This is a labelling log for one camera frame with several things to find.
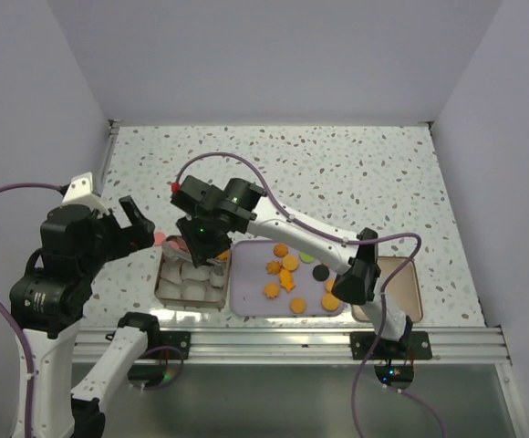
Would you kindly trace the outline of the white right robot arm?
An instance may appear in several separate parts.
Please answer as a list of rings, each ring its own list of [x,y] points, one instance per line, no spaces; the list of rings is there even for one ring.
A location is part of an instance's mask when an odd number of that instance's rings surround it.
[[[304,215],[283,209],[264,188],[240,178],[220,189],[188,176],[171,191],[171,204],[185,214],[176,226],[195,266],[204,266],[228,250],[232,233],[289,245],[336,273],[332,294],[363,309],[384,355],[396,359],[410,349],[412,322],[397,304],[389,303],[375,231],[365,228],[355,233],[318,221],[308,224]]]

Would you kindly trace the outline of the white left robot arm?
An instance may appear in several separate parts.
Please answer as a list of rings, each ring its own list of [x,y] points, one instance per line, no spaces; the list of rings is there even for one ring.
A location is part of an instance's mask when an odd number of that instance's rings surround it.
[[[71,383],[73,353],[92,282],[101,268],[154,244],[154,223],[131,197],[120,206],[130,220],[83,204],[50,211],[40,227],[41,246],[9,295],[20,327],[19,404],[16,437],[100,437],[110,398],[139,358],[160,352],[159,321],[126,313],[106,351],[86,379]]]

